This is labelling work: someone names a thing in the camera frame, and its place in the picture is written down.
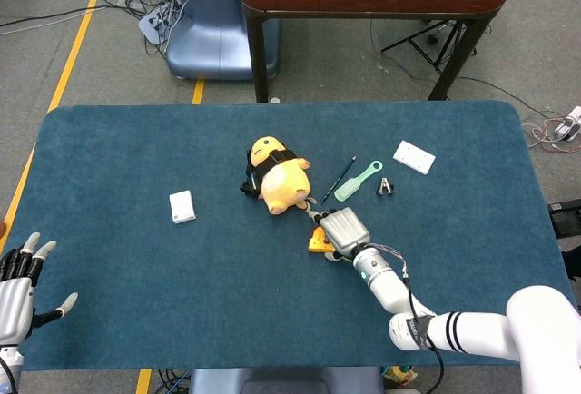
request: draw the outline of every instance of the white card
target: white card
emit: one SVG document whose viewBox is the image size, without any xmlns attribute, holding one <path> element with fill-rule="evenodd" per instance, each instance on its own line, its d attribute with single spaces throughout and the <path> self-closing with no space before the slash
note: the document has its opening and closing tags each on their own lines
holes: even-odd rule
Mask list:
<svg viewBox="0 0 581 394">
<path fill-rule="evenodd" d="M 422 174 L 428 174 L 436 157 L 431 153 L 422 151 L 413 144 L 402 141 L 397 151 L 393 154 L 393 159 Z"/>
<path fill-rule="evenodd" d="M 190 190 L 170 194 L 170 205 L 172 206 L 172 219 L 174 223 L 187 222 L 188 220 L 196 218 L 196 214 L 193 211 Z"/>
</svg>

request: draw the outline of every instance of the blue felt tablecloth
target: blue felt tablecloth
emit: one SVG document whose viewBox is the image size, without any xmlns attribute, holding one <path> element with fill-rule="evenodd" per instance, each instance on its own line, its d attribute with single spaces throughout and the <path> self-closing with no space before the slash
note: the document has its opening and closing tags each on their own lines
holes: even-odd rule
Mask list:
<svg viewBox="0 0 581 394">
<path fill-rule="evenodd" d="M 39 310 L 80 297 L 26 342 L 26 367 L 434 363 L 391 344 L 389 315 L 348 263 L 307 253 L 304 212 L 272 217 L 240 192 L 246 150 L 267 134 L 310 161 L 319 198 L 352 155 L 350 176 L 383 161 L 347 202 L 325 206 L 352 207 L 373 241 L 402 251 L 432 310 L 503 313 L 532 284 L 572 298 L 507 103 L 61 108 L 39 133 L 8 247 L 32 231 L 59 241 Z M 401 140 L 436 155 L 427 176 L 391 158 Z M 393 196 L 375 195 L 380 176 L 395 183 Z M 197 219 L 175 225 L 168 195 L 182 190 L 192 191 Z"/>
</svg>

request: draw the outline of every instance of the pen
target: pen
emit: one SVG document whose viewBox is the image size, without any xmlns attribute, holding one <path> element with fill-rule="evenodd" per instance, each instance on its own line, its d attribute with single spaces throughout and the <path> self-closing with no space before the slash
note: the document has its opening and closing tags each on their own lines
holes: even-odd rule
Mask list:
<svg viewBox="0 0 581 394">
<path fill-rule="evenodd" d="M 357 156 L 354 156 L 353 158 L 351 158 L 351 161 L 349 162 L 349 164 L 347 164 L 347 167 L 345 167 L 345 170 L 343 171 L 343 173 L 341 174 L 341 176 L 339 178 L 337 178 L 337 180 L 335 181 L 335 183 L 333 183 L 331 185 L 331 187 L 329 188 L 329 190 L 325 193 L 325 195 L 323 196 L 323 200 L 320 201 L 321 204 L 323 204 L 327 200 L 327 198 L 330 196 L 330 194 L 333 192 L 333 190 L 335 190 L 335 187 L 337 186 L 337 184 L 341 181 L 341 179 L 343 179 L 343 176 L 345 176 L 345 173 L 347 172 L 347 170 L 355 162 L 355 158 L 357 158 Z"/>
</svg>

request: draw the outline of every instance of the plush toy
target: plush toy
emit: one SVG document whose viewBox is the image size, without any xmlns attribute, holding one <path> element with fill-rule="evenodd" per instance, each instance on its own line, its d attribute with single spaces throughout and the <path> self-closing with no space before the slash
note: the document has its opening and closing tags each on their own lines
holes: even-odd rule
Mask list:
<svg viewBox="0 0 581 394">
<path fill-rule="evenodd" d="M 264 199 L 269 212 L 282 214 L 292 205 L 306 208 L 309 178 L 304 172 L 310 164 L 298 158 L 274 137 L 262 137 L 248 151 L 247 181 L 241 190 Z"/>
</svg>

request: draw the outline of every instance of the green comb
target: green comb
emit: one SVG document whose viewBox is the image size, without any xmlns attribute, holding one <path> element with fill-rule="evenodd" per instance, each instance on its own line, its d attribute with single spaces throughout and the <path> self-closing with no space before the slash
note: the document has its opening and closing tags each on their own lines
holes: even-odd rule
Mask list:
<svg viewBox="0 0 581 394">
<path fill-rule="evenodd" d="M 367 168 L 365 172 L 357 176 L 356 178 L 349 178 L 343 185 L 341 185 L 337 191 L 335 191 L 335 199 L 339 202 L 345 202 L 354 192 L 356 192 L 363 181 L 369 178 L 372 174 L 377 173 L 383 168 L 381 161 L 374 161 Z"/>
</svg>

